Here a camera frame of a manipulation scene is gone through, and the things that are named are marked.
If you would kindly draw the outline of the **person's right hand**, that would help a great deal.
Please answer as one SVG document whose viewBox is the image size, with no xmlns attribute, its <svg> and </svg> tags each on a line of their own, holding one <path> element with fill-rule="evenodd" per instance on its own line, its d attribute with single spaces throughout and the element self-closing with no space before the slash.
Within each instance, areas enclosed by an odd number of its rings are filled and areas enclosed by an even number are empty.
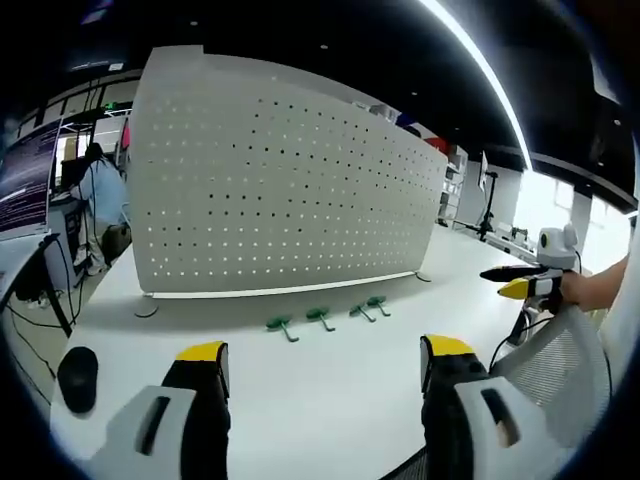
<svg viewBox="0 0 640 480">
<path fill-rule="evenodd" d="M 564 302 L 578 306 L 582 311 L 597 309 L 597 292 L 593 281 L 574 271 L 566 272 L 562 276 L 560 291 Z"/>
</svg>

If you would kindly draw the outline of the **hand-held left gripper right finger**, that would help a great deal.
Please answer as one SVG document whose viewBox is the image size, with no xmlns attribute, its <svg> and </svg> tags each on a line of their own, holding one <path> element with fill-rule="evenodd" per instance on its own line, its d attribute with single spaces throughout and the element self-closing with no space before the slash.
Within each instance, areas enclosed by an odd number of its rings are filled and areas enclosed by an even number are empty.
<svg viewBox="0 0 640 480">
<path fill-rule="evenodd" d="M 552 479 L 556 442 L 542 409 L 492 377 L 465 342 L 420 338 L 426 476 L 429 479 Z"/>
</svg>

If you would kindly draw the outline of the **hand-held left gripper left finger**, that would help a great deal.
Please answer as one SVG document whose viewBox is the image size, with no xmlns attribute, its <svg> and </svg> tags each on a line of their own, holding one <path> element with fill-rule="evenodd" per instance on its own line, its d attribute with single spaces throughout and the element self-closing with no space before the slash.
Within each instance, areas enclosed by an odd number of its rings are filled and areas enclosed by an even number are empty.
<svg viewBox="0 0 640 480">
<path fill-rule="evenodd" d="M 108 479 L 226 479 L 231 415 L 228 344 L 177 355 L 163 381 L 148 385 L 111 419 Z"/>
</svg>

